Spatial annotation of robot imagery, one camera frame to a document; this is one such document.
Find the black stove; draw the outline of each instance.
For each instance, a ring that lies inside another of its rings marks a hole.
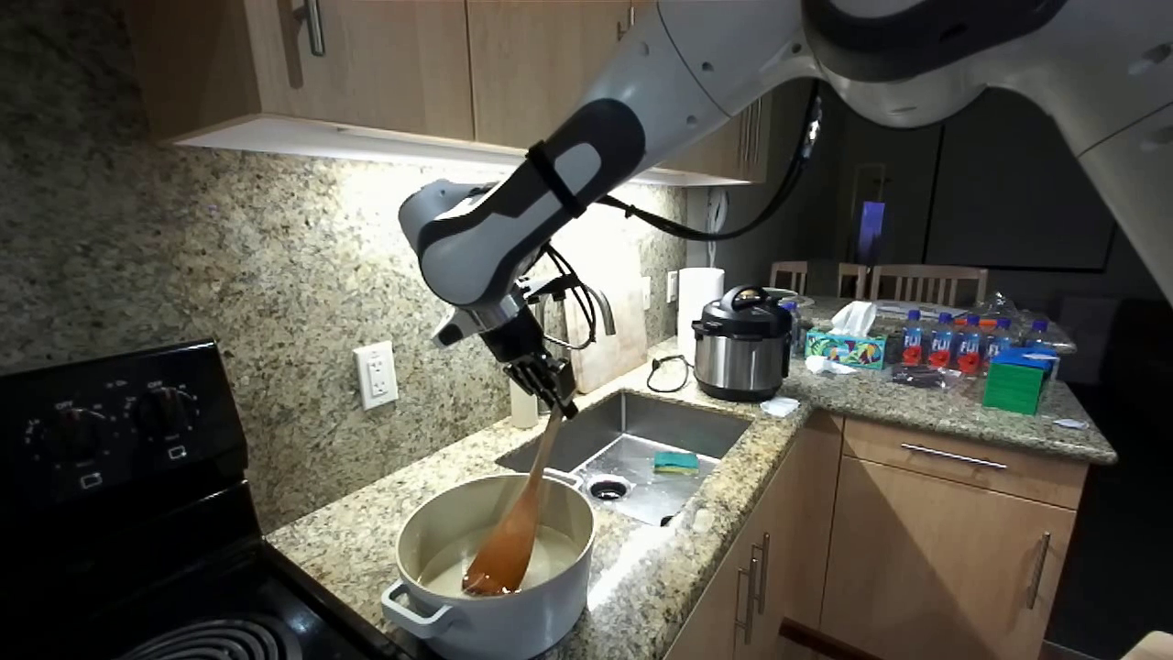
[[[0,658],[405,658],[261,538],[213,341],[0,377]]]

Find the electrical outlet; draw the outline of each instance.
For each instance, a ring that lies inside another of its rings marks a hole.
[[[668,279],[662,279],[662,305],[674,305],[674,279],[678,279],[678,273],[668,273]]]
[[[356,364],[365,410],[400,401],[393,341],[360,346]]]

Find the cooking pot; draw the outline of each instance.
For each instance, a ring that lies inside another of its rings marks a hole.
[[[770,401],[788,377],[791,311],[780,295],[733,287],[692,322],[692,373],[719,401]]]
[[[441,658],[539,658],[557,646],[587,608],[594,547],[588,501],[546,476],[543,526],[524,584],[504,598],[460,595],[480,538],[524,487],[524,476],[456,485],[400,533],[400,580],[382,595],[383,621]]]

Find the stainless steel sink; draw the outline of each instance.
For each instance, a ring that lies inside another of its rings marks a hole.
[[[744,430],[736,413],[610,393],[559,427],[550,471],[566,474],[602,507],[668,526]],[[526,471],[530,456],[535,444],[519,444],[498,467]]]

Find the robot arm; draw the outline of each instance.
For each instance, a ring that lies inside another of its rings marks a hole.
[[[428,291],[454,305],[456,327],[480,333],[511,383],[571,413],[571,393],[511,279],[594,197],[770,89],[818,78],[857,115],[894,129],[940,121],[983,89],[1010,89],[1048,110],[1075,155],[1089,158],[1132,121],[1173,107],[1164,58],[1164,0],[658,0],[582,107],[535,144],[504,185],[433,185],[404,202],[400,223]],[[1153,146],[1173,152],[1170,126],[1173,118],[1153,129]],[[1132,186],[1113,176],[1117,158],[1137,166],[1132,155],[1110,155],[1083,168],[1132,243],[1163,240],[1141,246],[1141,258],[1170,295],[1170,186]]]

